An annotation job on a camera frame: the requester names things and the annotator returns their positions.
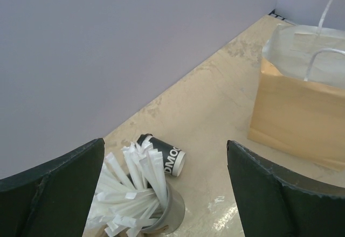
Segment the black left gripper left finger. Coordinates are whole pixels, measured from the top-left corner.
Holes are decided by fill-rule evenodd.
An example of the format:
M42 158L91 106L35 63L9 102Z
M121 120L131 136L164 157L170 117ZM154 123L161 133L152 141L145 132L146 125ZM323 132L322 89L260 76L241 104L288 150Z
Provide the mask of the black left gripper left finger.
M97 138L1 179L1 236L82 236L104 154Z

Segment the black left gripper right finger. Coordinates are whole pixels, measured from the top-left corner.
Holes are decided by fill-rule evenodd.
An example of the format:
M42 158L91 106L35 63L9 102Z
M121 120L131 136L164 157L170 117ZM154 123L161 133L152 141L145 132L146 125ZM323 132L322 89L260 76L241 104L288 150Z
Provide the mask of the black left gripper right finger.
M227 168L245 236L344 236L344 188L227 142Z

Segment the brown paper takeout bag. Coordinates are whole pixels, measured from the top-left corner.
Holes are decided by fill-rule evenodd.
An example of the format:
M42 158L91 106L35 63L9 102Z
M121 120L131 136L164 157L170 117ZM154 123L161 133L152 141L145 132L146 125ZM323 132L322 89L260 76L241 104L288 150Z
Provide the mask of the brown paper takeout bag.
M344 169L344 32L278 25L262 50L248 138Z

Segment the black paper coffee cup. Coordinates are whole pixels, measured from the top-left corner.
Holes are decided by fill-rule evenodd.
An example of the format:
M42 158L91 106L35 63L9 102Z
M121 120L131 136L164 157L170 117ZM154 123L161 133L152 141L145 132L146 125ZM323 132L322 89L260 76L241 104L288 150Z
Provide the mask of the black paper coffee cup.
M137 139L137 143L142 146L144 141L148 141L163 155L164 171L174 177L178 177L185 164L186 153L181 149L168 144L152 134L142 134Z

